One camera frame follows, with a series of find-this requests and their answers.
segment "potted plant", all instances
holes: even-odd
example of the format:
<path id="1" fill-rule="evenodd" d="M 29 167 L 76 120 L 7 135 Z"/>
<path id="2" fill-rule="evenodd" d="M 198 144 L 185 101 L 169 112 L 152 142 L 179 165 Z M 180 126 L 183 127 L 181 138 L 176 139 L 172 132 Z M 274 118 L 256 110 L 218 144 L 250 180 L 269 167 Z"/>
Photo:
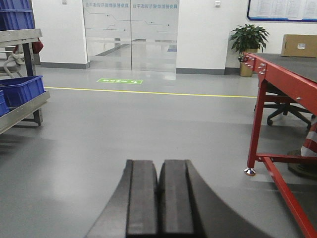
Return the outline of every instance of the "potted plant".
<path id="1" fill-rule="evenodd" d="M 245 24 L 245 26 L 239 26 L 239 28 L 236 28 L 231 32 L 235 32 L 230 37 L 230 40 L 234 41 L 231 49 L 235 49 L 239 52 L 239 61 L 243 52 L 256 53 L 258 49 L 261 49 L 263 52 L 263 49 L 266 48 L 265 41 L 267 41 L 266 38 L 269 33 L 261 26 Z M 240 75 L 251 77 L 252 71 L 241 63 Z"/>

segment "white paper notice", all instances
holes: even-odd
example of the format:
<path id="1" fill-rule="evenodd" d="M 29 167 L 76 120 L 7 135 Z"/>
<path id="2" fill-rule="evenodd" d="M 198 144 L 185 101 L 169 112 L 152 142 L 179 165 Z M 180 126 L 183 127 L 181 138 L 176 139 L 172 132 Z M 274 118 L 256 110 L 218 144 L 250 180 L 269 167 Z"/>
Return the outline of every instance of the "white paper notice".
<path id="1" fill-rule="evenodd" d="M 270 16 L 272 0 L 260 0 L 258 4 L 258 16 Z"/>
<path id="2" fill-rule="evenodd" d="M 307 0 L 304 18 L 317 18 L 317 0 Z"/>
<path id="3" fill-rule="evenodd" d="M 288 0 L 286 17 L 298 17 L 299 7 L 301 2 L 299 0 Z"/>
<path id="4" fill-rule="evenodd" d="M 300 49 L 300 50 L 304 50 L 305 47 L 306 47 L 306 44 L 304 44 L 304 43 L 297 44 L 297 48 Z"/>
<path id="5" fill-rule="evenodd" d="M 275 0 L 273 2 L 272 15 L 273 17 L 284 17 L 286 12 L 286 0 Z"/>

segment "blue plastic crate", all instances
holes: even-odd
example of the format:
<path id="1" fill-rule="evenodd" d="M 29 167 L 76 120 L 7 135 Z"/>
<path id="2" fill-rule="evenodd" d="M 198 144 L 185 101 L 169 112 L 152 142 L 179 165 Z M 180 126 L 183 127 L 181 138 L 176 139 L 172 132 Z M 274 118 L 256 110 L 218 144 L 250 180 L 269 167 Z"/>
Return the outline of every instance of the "blue plastic crate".
<path id="1" fill-rule="evenodd" d="M 35 26 L 29 0 L 0 0 L 0 30 L 32 28 Z"/>
<path id="2" fill-rule="evenodd" d="M 31 10 L 29 0 L 0 0 L 0 9 Z"/>
<path id="3" fill-rule="evenodd" d="M 5 103 L 4 100 L 4 93 L 2 90 L 0 90 L 0 117 L 6 113 L 8 113 L 10 110 L 8 106 Z"/>
<path id="4" fill-rule="evenodd" d="M 0 31 L 5 31 L 6 26 L 3 17 L 0 15 Z"/>
<path id="5" fill-rule="evenodd" d="M 8 107 L 18 107 L 44 93 L 41 75 L 0 80 Z"/>

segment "yellow floor line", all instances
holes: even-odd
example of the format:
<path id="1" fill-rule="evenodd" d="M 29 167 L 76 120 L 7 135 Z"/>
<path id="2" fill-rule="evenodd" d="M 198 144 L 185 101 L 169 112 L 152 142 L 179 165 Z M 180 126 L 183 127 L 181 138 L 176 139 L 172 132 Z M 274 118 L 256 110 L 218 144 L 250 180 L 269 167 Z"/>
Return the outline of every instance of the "yellow floor line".
<path id="1" fill-rule="evenodd" d="M 107 90 L 107 89 L 89 89 L 89 88 L 61 88 L 61 87 L 45 87 L 45 88 L 46 88 L 46 89 L 63 89 L 63 90 L 94 91 L 94 92 L 161 94 L 161 95 L 175 95 L 175 96 L 198 96 L 198 97 L 219 97 L 219 98 L 257 98 L 256 96 L 238 96 L 238 95 L 209 95 L 209 94 L 191 94 L 191 93 L 163 93 L 163 92 L 144 92 L 144 91 Z"/>

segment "metal shelving rack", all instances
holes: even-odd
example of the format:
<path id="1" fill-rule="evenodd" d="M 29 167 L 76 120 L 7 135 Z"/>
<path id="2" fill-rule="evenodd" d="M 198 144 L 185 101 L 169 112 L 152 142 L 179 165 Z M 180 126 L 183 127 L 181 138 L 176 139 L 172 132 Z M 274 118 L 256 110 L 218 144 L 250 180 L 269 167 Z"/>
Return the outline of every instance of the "metal shelving rack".
<path id="1" fill-rule="evenodd" d="M 36 75 L 32 42 L 38 41 L 39 37 L 42 37 L 40 29 L 0 31 L 0 47 L 20 44 L 23 45 L 25 66 L 28 76 Z M 41 106 L 48 98 L 50 98 L 50 93 L 46 91 L 38 97 L 0 117 L 0 134 L 4 133 L 6 130 L 10 129 L 22 120 L 33 121 L 38 125 L 41 125 L 43 121 Z M 34 118 L 26 119 L 26 117 L 32 113 Z"/>

